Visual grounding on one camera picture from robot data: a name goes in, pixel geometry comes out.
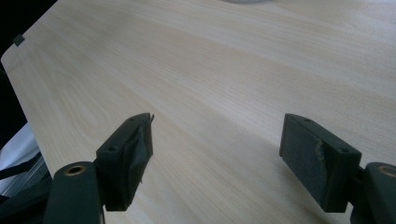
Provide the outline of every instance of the dark background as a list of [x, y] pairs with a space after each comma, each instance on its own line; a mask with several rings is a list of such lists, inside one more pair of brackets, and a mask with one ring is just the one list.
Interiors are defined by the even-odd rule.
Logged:
[[[56, 0], [0, 1], [0, 57]], [[0, 64], [0, 149], [26, 123], [17, 96]]]

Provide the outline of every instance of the table surface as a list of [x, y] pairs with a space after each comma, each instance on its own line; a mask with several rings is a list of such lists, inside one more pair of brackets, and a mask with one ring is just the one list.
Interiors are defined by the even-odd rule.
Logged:
[[278, 156], [285, 113], [396, 163], [396, 3], [61, 0], [2, 58], [54, 174], [155, 114], [134, 203], [107, 223], [348, 223]]

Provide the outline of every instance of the wooden table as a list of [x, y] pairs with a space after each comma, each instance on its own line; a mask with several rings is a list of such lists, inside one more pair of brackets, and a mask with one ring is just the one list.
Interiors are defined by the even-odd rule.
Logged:
[[394, 1], [60, 0], [2, 62], [52, 174], [155, 114], [143, 185], [107, 223], [348, 223], [278, 156], [283, 118], [395, 164], [395, 22]]

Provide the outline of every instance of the table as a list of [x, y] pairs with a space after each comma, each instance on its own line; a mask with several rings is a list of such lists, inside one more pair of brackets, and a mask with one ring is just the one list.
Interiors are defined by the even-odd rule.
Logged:
[[2, 63], [54, 174], [155, 114], [154, 157], [107, 223], [348, 223], [278, 156], [285, 113], [396, 163], [396, 3], [61, 0]]

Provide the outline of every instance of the wood grain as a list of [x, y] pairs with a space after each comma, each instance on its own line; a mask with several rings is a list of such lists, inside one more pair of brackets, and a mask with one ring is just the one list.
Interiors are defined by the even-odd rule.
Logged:
[[63, 0], [2, 63], [52, 174], [155, 114], [143, 185], [108, 223], [348, 223], [279, 158], [283, 118], [396, 163], [395, 22], [393, 1]]

